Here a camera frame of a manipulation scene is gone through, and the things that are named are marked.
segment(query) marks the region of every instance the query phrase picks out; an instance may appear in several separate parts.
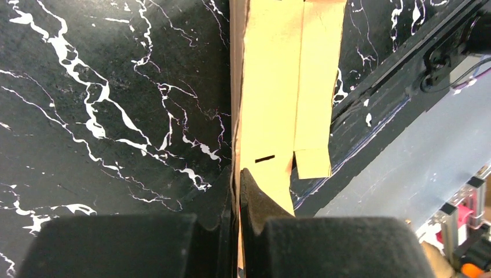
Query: pink object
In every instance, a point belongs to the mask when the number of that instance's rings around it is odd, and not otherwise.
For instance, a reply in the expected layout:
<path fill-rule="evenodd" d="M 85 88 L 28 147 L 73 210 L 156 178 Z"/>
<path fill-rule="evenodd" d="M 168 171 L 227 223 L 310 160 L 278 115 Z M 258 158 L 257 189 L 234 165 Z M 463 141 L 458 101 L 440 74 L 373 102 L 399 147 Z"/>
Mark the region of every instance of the pink object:
<path fill-rule="evenodd" d="M 459 220 L 457 221 L 457 227 L 460 229 L 460 227 L 462 227 L 467 223 L 467 219 L 469 218 L 469 215 L 471 215 L 474 211 L 466 206 L 462 206 L 461 204 L 458 206 L 458 210 L 459 210 Z M 442 231 L 439 231 L 437 233 L 437 240 L 440 243 L 444 242 L 442 237 Z"/>

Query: marble table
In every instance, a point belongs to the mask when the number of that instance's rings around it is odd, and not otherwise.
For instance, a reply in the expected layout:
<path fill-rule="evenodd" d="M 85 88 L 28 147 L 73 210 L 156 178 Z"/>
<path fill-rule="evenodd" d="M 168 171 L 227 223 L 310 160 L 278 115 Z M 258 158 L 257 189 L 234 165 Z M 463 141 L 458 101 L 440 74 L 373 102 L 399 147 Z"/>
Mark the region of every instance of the marble table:
<path fill-rule="evenodd" d="M 349 0 L 334 104 L 448 3 Z M 214 186 L 231 161 L 228 8 L 0 3 L 0 277 L 56 217 L 180 211 Z"/>

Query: wire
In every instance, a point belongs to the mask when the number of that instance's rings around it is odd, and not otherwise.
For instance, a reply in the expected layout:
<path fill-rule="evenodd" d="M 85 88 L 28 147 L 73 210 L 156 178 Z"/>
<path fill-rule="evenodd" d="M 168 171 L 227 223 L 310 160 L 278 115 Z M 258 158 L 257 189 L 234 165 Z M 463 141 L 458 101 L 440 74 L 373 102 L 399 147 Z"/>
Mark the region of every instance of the wire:
<path fill-rule="evenodd" d="M 453 88 L 455 86 L 459 86 L 461 84 L 459 84 L 459 82 L 464 79 L 467 75 L 469 75 L 470 73 L 472 73 L 475 69 L 479 68 L 480 66 L 486 64 L 486 63 L 489 63 L 491 62 L 491 57 L 487 57 L 485 59 L 482 59 L 481 61 L 477 62 L 476 64 L 474 64 L 470 69 L 468 69 L 463 75 L 461 75 L 460 77 L 458 77 L 454 82 L 452 82 L 450 85 L 444 87 L 444 88 L 441 88 L 439 90 L 428 90 L 428 87 L 427 87 L 427 84 L 426 84 L 426 78 L 428 77 L 425 76 L 425 78 L 423 78 L 423 80 L 421 81 L 421 84 L 420 84 L 420 89 L 421 91 L 425 92 L 425 93 L 438 93 L 438 92 L 441 92 L 441 91 L 444 91 L 444 90 L 448 90 L 450 88 Z"/>

